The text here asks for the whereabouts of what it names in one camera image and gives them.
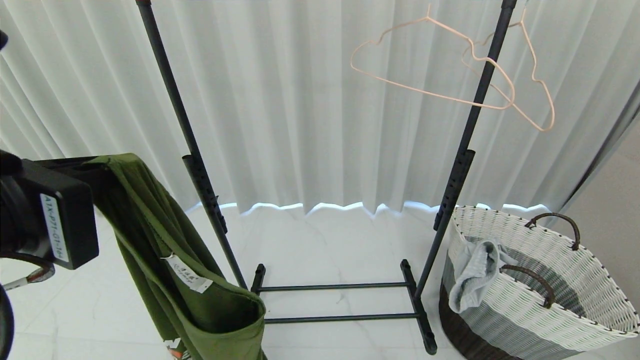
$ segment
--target basket handle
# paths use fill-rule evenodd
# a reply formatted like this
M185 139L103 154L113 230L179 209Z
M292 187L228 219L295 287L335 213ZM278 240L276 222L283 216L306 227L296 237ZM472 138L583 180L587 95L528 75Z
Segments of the basket handle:
M533 227L536 227L536 221L540 220L541 218L545 218L545 217L559 217L562 219L565 219L566 221L569 222L569 224L571 224L571 227L573 228L573 233L575 235L575 241L573 242L573 245L571 246L571 249L573 251L576 251L579 249L580 247L580 230L578 229L578 225L575 223L575 221L573 221L572 218L563 215L563 214L559 214L559 213L544 213L544 214L540 214L534 218L532 218L528 223L525 224L525 227L531 229Z
M529 270L527 268L523 268L522 266L515 266L515 265L504 265L501 268L501 270L502 269L522 272L536 279L547 291L547 297L545 298L545 303L542 305L545 308L550 309L551 305L553 305L553 303L556 302L556 293L554 292L554 289L551 287L551 285L549 285L549 283L546 280L542 278L542 276L538 275L536 272Z

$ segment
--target wall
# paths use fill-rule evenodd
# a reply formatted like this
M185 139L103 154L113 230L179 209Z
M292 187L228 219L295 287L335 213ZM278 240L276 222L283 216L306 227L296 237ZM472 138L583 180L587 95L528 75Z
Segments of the wall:
M580 227L582 243L607 267L631 303L640 308L640 124L563 211ZM563 221L553 228L570 234Z

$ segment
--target gray towel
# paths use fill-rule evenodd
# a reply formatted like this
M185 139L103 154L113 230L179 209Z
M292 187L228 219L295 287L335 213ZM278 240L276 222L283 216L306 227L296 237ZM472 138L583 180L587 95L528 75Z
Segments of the gray towel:
M449 294L449 307L455 313L480 306L500 268L506 264L517 265L501 247L498 238L468 241L458 254L453 266L456 283Z

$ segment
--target gray stripe on basket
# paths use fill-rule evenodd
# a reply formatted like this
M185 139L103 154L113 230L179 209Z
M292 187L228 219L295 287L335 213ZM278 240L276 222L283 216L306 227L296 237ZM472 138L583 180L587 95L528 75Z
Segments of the gray stripe on basket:
M451 291L454 283L453 264L447 256L442 276L442 284L447 293ZM561 360L580 353L545 340L516 325L504 315L494 311L485 302L479 307L463 311L460 316L469 325L471 331L482 337L487 343L520 359Z
M471 242L480 240L480 238L475 236L466 236L465 238ZM520 251L511 249L509 247L504 247L504 250L507 254L509 254L509 256L518 261L518 266L522 266L529 270L535 271L537 274L542 276L542 278L544 278L544 280L546 280L549 285L551 285L556 294L556 303L576 315L587 317L587 313L580 303L580 298L578 298L578 293L571 286L569 286L569 284L562 276L558 275L555 271L553 271L553 269L549 268L539 260L534 259ZM505 273L516 279L517 281L526 284L533 290L536 290L539 294L545 294L545 288L532 277L512 270L506 270Z

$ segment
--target white curtain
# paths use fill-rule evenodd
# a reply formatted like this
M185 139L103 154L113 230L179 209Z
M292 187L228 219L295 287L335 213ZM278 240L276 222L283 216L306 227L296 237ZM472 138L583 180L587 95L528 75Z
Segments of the white curtain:
M520 1L513 20L520 18ZM214 189L222 203L362 201L437 205L469 106L422 96L349 67L353 49L428 1L154 1L153 9ZM432 1L431 15L471 38L495 28L500 1ZM28 158L139 154L183 206L196 195L187 153L134 0L0 1L0 146ZM484 109L460 203L559 209L579 184L640 80L640 1L527 3L539 78L556 127ZM466 43L418 24L359 53L359 67L473 99ZM488 46L478 49L486 54ZM499 63L516 103L549 120L518 28ZM481 69L482 64L475 64ZM496 72L494 83L506 88ZM490 91L487 103L503 104Z

